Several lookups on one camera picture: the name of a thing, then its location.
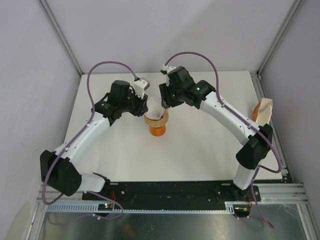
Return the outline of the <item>wooden dripper ring holder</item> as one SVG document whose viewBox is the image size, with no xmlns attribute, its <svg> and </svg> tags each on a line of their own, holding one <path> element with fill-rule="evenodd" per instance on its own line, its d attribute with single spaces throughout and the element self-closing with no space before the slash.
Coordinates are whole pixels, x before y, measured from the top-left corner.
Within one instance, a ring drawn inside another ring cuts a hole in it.
<svg viewBox="0 0 320 240">
<path fill-rule="evenodd" d="M 151 128 L 161 128 L 166 125 L 166 123 L 169 120 L 169 113 L 167 111 L 164 112 L 164 114 L 161 116 L 160 119 L 150 119 L 146 117 L 145 115 L 143 116 L 144 122 Z"/>
</svg>

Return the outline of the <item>white paper coffee filter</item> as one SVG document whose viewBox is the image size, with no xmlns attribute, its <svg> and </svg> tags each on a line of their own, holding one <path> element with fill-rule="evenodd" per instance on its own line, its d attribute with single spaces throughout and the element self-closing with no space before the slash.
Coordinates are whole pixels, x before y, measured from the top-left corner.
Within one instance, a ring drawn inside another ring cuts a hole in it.
<svg viewBox="0 0 320 240">
<path fill-rule="evenodd" d="M 151 96 L 147 100 L 148 111 L 144 114 L 145 117 L 151 120 L 160 120 L 165 113 L 165 108 L 162 107 L 162 100 L 160 97 Z"/>
</svg>

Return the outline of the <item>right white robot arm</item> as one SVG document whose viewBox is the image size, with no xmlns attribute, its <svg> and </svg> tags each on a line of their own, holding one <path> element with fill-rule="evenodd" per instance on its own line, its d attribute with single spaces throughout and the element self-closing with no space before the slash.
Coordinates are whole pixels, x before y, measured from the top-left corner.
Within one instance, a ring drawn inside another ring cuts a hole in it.
<svg viewBox="0 0 320 240">
<path fill-rule="evenodd" d="M 218 91 L 207 81 L 195 82 L 185 67 L 162 66 L 161 71 L 166 82 L 159 85 L 161 105 L 168 109 L 183 103 L 215 118 L 241 144 L 235 155 L 238 168 L 230 188 L 231 196 L 242 201 L 249 194 L 249 185 L 258 165 L 270 151 L 273 129 L 269 124 L 263 126 L 245 118 L 234 107 L 221 103 Z"/>
</svg>

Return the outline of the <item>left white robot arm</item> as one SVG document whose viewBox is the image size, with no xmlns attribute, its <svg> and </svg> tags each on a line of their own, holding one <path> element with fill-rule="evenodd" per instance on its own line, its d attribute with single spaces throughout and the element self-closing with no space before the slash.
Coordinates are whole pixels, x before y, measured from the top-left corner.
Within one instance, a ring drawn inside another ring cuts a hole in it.
<svg viewBox="0 0 320 240">
<path fill-rule="evenodd" d="M 103 98 L 94 104 L 91 116 L 79 131 L 54 151 L 45 150 L 40 155 L 41 180 L 65 196 L 81 191 L 92 191 L 100 200 L 110 196 L 108 179 L 98 173 L 81 173 L 77 164 L 90 145 L 122 114 L 141 117 L 148 111 L 148 80 L 139 78 L 130 84 L 115 80 Z"/>
</svg>

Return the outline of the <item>orange glass carafe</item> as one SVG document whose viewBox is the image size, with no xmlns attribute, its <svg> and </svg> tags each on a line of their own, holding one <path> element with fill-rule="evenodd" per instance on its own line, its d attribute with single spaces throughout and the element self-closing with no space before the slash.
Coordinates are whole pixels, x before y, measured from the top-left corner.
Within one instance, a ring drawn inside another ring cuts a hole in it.
<svg viewBox="0 0 320 240">
<path fill-rule="evenodd" d="M 154 137 L 161 137 L 166 132 L 166 126 L 164 125 L 164 126 L 159 127 L 159 128 L 149 127 L 149 132 Z"/>
</svg>

